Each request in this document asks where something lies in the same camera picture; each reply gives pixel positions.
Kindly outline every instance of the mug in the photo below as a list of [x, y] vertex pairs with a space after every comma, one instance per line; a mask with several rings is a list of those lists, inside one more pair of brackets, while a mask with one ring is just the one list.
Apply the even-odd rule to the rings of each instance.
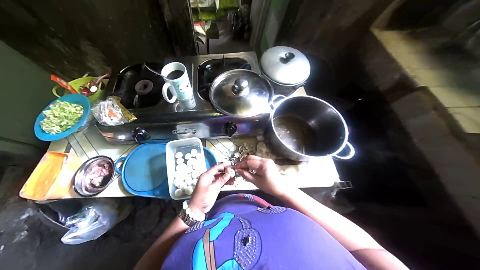
[[[187, 68], [179, 62], [166, 64], [162, 68], [163, 84], [162, 95], [168, 103], [178, 100], [191, 99], [193, 97], [192, 86], [188, 78]], [[172, 93], [172, 98], [168, 98], [167, 89]]]

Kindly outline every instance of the gas stove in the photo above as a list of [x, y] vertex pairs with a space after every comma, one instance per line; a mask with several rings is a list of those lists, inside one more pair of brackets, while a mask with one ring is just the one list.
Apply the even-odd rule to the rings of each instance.
[[252, 117], [224, 115], [210, 102], [213, 80], [225, 71], [250, 69], [261, 74], [255, 52], [210, 54], [179, 60], [187, 67], [193, 99], [168, 103], [163, 100], [163, 79], [145, 66], [160, 71], [163, 64], [142, 63], [120, 71], [112, 94], [138, 119], [118, 126], [96, 124], [105, 139], [113, 144], [164, 142], [187, 137], [200, 139], [260, 135], [269, 111]]

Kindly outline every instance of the woman's left hand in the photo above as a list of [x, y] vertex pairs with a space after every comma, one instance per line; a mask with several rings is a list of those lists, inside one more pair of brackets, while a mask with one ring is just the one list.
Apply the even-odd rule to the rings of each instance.
[[226, 184], [233, 185], [235, 178], [230, 178], [228, 173], [224, 173], [229, 166], [230, 162], [227, 161], [213, 166], [200, 175], [188, 202], [188, 208], [202, 213], [210, 211], [220, 193], [220, 189]]

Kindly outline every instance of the plastic bag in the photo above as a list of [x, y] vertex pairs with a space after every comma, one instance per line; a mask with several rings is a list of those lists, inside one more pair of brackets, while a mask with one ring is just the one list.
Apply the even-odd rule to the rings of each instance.
[[120, 104], [120, 98], [116, 96], [110, 96], [95, 104], [92, 113], [101, 125], [121, 125], [137, 120]]
[[76, 245], [99, 238], [133, 210], [130, 200], [122, 202], [128, 203], [119, 204], [111, 198], [89, 200], [78, 213], [67, 218], [65, 226], [70, 230], [61, 241]]

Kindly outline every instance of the blue plate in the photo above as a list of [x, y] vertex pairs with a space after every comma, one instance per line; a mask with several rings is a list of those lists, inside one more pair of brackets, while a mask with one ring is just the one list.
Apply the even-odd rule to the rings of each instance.
[[90, 102], [88, 101], [88, 98], [86, 96], [81, 95], [81, 94], [65, 95], [63, 97], [60, 97], [60, 98], [54, 100], [52, 103], [50, 103], [48, 106], [46, 106], [45, 109], [43, 109], [42, 111], [49, 110], [50, 105], [55, 103], [57, 100], [66, 101], [66, 102], [81, 105], [84, 108], [84, 113], [83, 113], [82, 117], [80, 118], [80, 120], [78, 121], [78, 123], [76, 123], [73, 127], [65, 130], [62, 133], [50, 134], [50, 133], [46, 133], [45, 131], [43, 131], [43, 129], [40, 127], [40, 121], [45, 119], [45, 115], [43, 114], [43, 112], [41, 112], [35, 120], [33, 130], [35, 132], [35, 136], [42, 141], [55, 141], [55, 140], [63, 139], [66, 136], [72, 134], [79, 127], [81, 127], [85, 123], [85, 121], [87, 120], [87, 116], [88, 116], [88, 113], [90, 111]]
[[[172, 199], [168, 191], [166, 143], [142, 144], [128, 156], [115, 162], [115, 171], [121, 174], [125, 189], [137, 196]], [[217, 164], [213, 153], [204, 147], [206, 167]]]

